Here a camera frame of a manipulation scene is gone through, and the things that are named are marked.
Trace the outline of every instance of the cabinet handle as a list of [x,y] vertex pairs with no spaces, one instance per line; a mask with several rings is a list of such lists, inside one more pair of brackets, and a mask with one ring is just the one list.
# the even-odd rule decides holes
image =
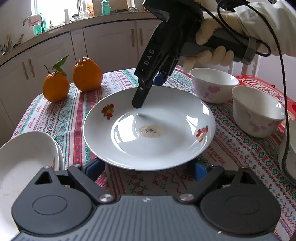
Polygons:
[[27,70],[26,70],[26,66],[25,66],[25,63],[24,62],[22,63],[22,70],[24,71],[24,74],[25,74],[25,76],[26,76],[26,78],[28,80],[29,79],[29,76],[27,74]]
[[141,28],[140,28],[140,34],[141,34],[141,46],[143,46],[143,31]]
[[133,41],[132,46],[135,47],[135,33],[133,28],[131,29],[131,39]]
[[34,73],[34,69],[33,69],[33,65],[31,63],[31,59],[29,59],[29,65],[30,65],[30,70],[32,72],[33,77],[35,77],[35,73]]

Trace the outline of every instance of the black cable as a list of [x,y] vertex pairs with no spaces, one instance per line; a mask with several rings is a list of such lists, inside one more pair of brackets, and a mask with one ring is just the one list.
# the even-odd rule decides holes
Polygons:
[[[224,0],[222,0],[222,1],[220,1],[219,2],[219,4],[218,4],[218,6],[220,6],[221,5],[221,3],[222,2],[224,2]],[[221,25],[221,27],[223,28],[223,29],[225,29],[225,31],[240,45],[240,46],[242,46],[242,47],[244,47],[244,48],[246,48],[247,47],[247,45],[245,44],[245,43],[243,43],[242,41],[240,41],[233,33],[235,33],[235,34],[237,34],[237,35],[239,35],[241,38],[244,38],[244,39],[247,39],[247,40],[249,40],[249,37],[248,36],[246,36],[246,35],[243,35],[243,34],[240,34],[240,33],[238,33],[237,31],[235,31],[232,27],[230,27],[226,22],[225,22],[225,20],[221,17],[221,14],[220,14],[220,8],[219,8],[219,11],[217,10],[217,13],[218,13],[218,15],[220,14],[220,16],[219,16],[219,18],[221,19],[221,21],[214,15],[214,14],[212,14],[208,9],[206,9],[205,7],[203,7],[202,5],[200,5],[200,8],[202,9],[202,10],[204,10],[207,14],[209,14],[213,19],[215,19],[216,20],[216,22],[217,23],[219,23],[220,25]],[[259,42],[259,43],[261,43],[261,44],[263,44],[263,45],[265,45],[266,46],[266,48],[268,49],[268,53],[267,54],[264,54],[264,53],[260,53],[260,52],[258,52],[258,51],[256,51],[256,54],[258,54],[258,55],[260,55],[260,56],[263,56],[263,57],[268,57],[268,56],[270,56],[270,54],[271,54],[271,49],[270,49],[270,47],[265,43],[265,42],[263,42],[262,40],[257,40],[257,42]]]
[[[222,5],[223,2],[225,1],[229,1],[229,0],[221,0],[219,3],[218,3],[218,6],[217,6],[217,14],[219,16],[219,18],[221,19],[221,21],[216,18],[208,9],[206,9],[205,7],[203,6],[200,6],[201,9],[203,9],[204,11],[206,11],[212,18],[214,18],[221,26],[222,28],[224,28],[228,33],[230,31],[232,31],[232,33],[235,33],[237,35],[239,35],[240,37],[242,38],[245,38],[245,39],[248,39],[247,36],[244,36],[244,35],[241,35],[240,33],[238,33],[237,31],[235,31],[234,29],[232,29],[226,22],[225,20],[222,18],[221,16],[221,13],[220,13],[220,6]],[[282,75],[283,75],[283,86],[284,86],[284,104],[285,104],[285,118],[286,118],[286,135],[287,135],[287,141],[286,141],[286,147],[285,147],[285,152],[284,152],[284,155],[283,155],[283,158],[282,158],[282,163],[281,163],[281,167],[282,167],[282,170],[283,170],[283,174],[284,174],[284,177],[294,186],[296,187],[296,179],[293,178],[287,171],[287,165],[286,165],[286,160],[287,160],[287,155],[288,155],[288,151],[289,151],[289,145],[290,145],[290,129],[289,129],[289,116],[288,116],[288,105],[287,105],[287,89],[286,89],[286,77],[285,77],[285,69],[284,69],[284,61],[283,61],[283,56],[282,56],[282,53],[281,53],[281,48],[280,48],[280,45],[279,45],[279,41],[276,37],[276,34],[274,33],[272,27],[270,26],[269,22],[266,20],[266,18],[259,12],[257,11],[255,8],[253,8],[252,6],[248,5],[249,2],[246,1],[246,0],[239,0],[242,5],[245,5],[247,6],[248,8],[252,9],[254,12],[256,12],[259,17],[264,21],[264,23],[266,24],[266,26],[268,27],[271,35],[273,36],[274,38],[274,41],[276,43],[276,47],[279,51],[279,57],[280,57],[280,60],[281,60],[281,70],[282,70]],[[238,38],[234,38],[240,45],[243,44],[243,46],[246,46],[244,43],[242,43],[240,40],[238,40]],[[261,55],[261,56],[264,56],[264,57],[267,57],[270,55],[270,47],[263,41],[261,40],[257,40],[259,43],[261,44],[264,44],[267,48],[268,48],[268,54],[261,54],[261,53],[258,53],[256,52],[256,54],[258,55]]]

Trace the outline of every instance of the faucet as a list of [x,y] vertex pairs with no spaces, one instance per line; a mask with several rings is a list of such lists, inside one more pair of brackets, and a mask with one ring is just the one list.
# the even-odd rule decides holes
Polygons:
[[[24,26],[25,23],[26,23],[26,21],[29,20],[29,19],[30,19],[30,17],[25,18],[25,20],[23,21],[22,25]],[[45,30],[44,30],[44,25],[43,25],[43,19],[42,19],[42,17],[41,17],[41,28],[42,28],[42,33],[44,33]]]

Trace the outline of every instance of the patterned tablecloth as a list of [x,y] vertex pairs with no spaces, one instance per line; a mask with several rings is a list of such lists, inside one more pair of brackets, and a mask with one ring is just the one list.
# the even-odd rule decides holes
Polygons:
[[[82,93],[71,84],[68,97],[55,104],[48,102],[42,94],[38,95],[21,119],[13,137],[32,130],[44,131],[62,148],[65,168],[75,163],[89,162],[95,156],[87,148],[82,136],[84,119],[102,98],[137,86],[137,77],[133,73],[134,69],[106,73],[101,88],[89,93]],[[283,103],[283,94],[268,83],[252,76],[239,76],[239,79],[241,85],[261,89]],[[165,85],[192,93],[191,78],[182,73],[180,66],[176,67]],[[199,158],[205,163],[219,164],[229,170],[236,170],[241,165],[252,168],[281,205],[281,218],[275,234],[282,240],[289,240],[296,228],[296,190],[284,179],[277,161],[284,123],[270,137],[254,138],[235,124],[231,100],[225,104],[209,106],[216,119],[216,134],[211,145]],[[296,108],[291,100],[289,110],[290,118],[294,120]],[[191,187],[195,180],[188,174],[186,165],[156,172],[136,172],[107,165],[96,183],[108,189],[115,197],[121,194],[176,196]]]

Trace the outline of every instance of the white logo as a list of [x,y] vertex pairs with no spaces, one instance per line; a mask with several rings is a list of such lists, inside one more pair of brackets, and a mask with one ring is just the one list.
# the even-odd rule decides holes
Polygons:
[[150,202],[150,201],[151,201],[151,199],[150,199],[150,198],[148,198],[148,197],[146,197],[145,199],[142,199],[142,201],[143,201],[143,202],[145,202],[145,203],[148,203],[148,202]]

